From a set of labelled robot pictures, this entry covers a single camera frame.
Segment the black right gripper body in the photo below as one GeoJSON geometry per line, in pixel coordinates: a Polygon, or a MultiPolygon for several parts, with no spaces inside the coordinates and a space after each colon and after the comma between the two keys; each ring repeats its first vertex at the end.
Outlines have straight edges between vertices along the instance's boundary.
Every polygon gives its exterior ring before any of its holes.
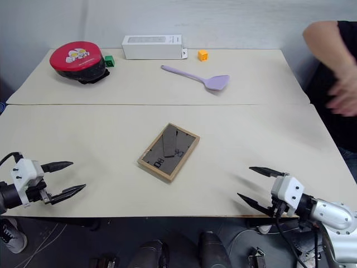
{"type": "Polygon", "coordinates": [[[269,208],[269,216],[272,218],[281,218],[286,209],[288,209],[287,203],[273,195],[272,206],[269,208]]]}

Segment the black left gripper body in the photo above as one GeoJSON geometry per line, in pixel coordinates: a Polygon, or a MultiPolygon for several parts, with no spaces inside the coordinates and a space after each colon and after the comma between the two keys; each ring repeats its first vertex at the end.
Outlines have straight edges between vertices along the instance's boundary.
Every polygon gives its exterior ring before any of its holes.
{"type": "Polygon", "coordinates": [[[29,186],[26,190],[26,196],[30,203],[43,201],[45,204],[52,203],[52,196],[46,190],[47,184],[41,179],[35,186],[29,186]]]}

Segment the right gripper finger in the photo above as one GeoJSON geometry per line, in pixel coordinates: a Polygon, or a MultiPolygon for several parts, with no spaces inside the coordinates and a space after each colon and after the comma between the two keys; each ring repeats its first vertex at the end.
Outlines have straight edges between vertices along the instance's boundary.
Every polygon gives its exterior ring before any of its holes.
{"type": "Polygon", "coordinates": [[[250,207],[253,209],[262,212],[263,214],[273,217],[274,216],[274,209],[272,207],[263,207],[261,206],[256,200],[249,198],[243,194],[237,193],[239,197],[241,197],[250,207]]]}
{"type": "Polygon", "coordinates": [[[268,167],[257,167],[257,166],[251,166],[249,167],[249,169],[261,174],[261,175],[264,175],[264,176],[267,176],[267,177],[278,177],[278,176],[286,176],[286,175],[289,175],[289,173],[282,173],[282,172],[279,172],[279,171],[276,171],[276,170],[273,170],[273,169],[270,169],[268,167]]]}

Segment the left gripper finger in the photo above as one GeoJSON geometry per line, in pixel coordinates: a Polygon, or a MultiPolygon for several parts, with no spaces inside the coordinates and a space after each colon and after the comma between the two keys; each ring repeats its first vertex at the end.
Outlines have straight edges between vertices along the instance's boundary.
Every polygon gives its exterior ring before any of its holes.
{"type": "Polygon", "coordinates": [[[63,190],[60,194],[52,196],[50,198],[50,204],[54,205],[54,204],[57,204],[64,200],[67,200],[67,199],[73,197],[75,194],[77,194],[81,190],[83,190],[85,187],[86,187],[86,185],[82,184],[82,185],[73,186],[71,188],[67,188],[67,189],[63,190]]]}
{"type": "Polygon", "coordinates": [[[48,164],[43,164],[41,165],[42,170],[45,173],[53,173],[59,170],[62,170],[70,165],[73,165],[74,163],[71,161],[58,161],[58,162],[51,162],[48,164]]]}

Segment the person bare hand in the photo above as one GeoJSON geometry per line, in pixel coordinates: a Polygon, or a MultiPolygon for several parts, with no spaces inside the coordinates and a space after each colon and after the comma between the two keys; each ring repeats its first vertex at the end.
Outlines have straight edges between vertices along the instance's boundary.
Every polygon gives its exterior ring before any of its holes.
{"type": "Polygon", "coordinates": [[[356,116],[356,80],[337,82],[329,91],[332,99],[327,103],[327,108],[334,114],[345,117],[356,116]]]}

